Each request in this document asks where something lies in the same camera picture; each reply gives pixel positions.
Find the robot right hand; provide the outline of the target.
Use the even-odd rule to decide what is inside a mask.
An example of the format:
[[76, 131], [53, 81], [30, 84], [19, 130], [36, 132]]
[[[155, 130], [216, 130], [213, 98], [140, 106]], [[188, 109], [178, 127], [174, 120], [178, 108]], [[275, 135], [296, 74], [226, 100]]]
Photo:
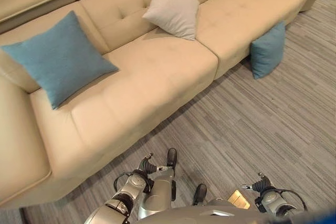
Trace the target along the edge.
[[260, 192], [264, 191], [266, 188], [272, 186], [271, 181], [267, 177], [266, 174], [264, 174], [263, 172], [258, 172], [258, 176], [260, 177], [259, 181], [255, 182], [251, 185], [242, 184], [240, 187], [242, 189], [245, 189], [245, 190], [253, 190], [253, 191], [256, 191], [256, 192], [260, 193]]

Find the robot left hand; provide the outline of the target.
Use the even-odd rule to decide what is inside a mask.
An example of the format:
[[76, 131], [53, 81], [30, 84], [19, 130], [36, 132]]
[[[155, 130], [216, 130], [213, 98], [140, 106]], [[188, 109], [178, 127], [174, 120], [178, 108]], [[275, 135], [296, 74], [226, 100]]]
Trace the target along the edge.
[[164, 172], [167, 171], [169, 168], [173, 168], [173, 166], [156, 166], [150, 162], [153, 153], [147, 154], [139, 164], [139, 170], [143, 171], [146, 174], [153, 174], [156, 172]]

